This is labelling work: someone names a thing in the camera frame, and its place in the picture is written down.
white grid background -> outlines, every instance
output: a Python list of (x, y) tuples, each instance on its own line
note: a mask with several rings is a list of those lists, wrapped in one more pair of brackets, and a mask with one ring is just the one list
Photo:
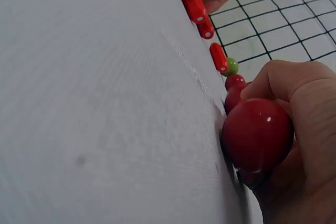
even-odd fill
[(336, 70), (336, 0), (229, 0), (211, 20), (246, 81), (271, 59), (316, 60)]

black grid lines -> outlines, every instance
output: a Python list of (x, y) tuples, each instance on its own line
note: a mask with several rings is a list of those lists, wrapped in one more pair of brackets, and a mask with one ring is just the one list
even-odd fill
[(239, 63), (325, 57), (336, 64), (336, 0), (229, 2), (211, 19), (226, 54)]

red capsule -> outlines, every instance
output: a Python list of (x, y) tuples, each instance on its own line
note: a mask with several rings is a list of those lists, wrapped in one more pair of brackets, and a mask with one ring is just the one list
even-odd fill
[(197, 25), (197, 28), (199, 34), (204, 39), (211, 39), (215, 34), (215, 28), (208, 16), (204, 19), (203, 23)]
[(226, 73), (229, 70), (229, 65), (220, 44), (212, 43), (210, 46), (210, 54), (217, 71), (220, 73)]
[(202, 0), (182, 0), (182, 2), (191, 21), (196, 24), (204, 22), (207, 13)]
[(221, 142), (236, 168), (255, 173), (280, 164), (291, 149), (293, 136), (292, 121), (279, 104), (251, 99), (227, 116)]

red sphere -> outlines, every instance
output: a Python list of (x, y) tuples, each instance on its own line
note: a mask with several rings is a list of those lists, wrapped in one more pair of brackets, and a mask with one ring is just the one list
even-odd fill
[(227, 116), (222, 129), (225, 154), (238, 169), (273, 169), (288, 155), (293, 143), (292, 121), (276, 102), (252, 99)]
[(247, 86), (244, 77), (236, 73), (228, 76), (225, 81), (226, 90), (229, 90), (230, 88), (235, 86), (244, 86), (244, 87)]
[(242, 100), (240, 98), (241, 91), (245, 88), (245, 86), (235, 86), (232, 87), (228, 92), (224, 102), (224, 109), (226, 114), (229, 114), (230, 111), (238, 105), (238, 103)]

white cloth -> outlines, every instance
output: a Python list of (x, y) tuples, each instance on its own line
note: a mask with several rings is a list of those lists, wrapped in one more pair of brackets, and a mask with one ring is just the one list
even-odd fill
[(180, 0), (0, 0), (0, 222), (243, 223)]

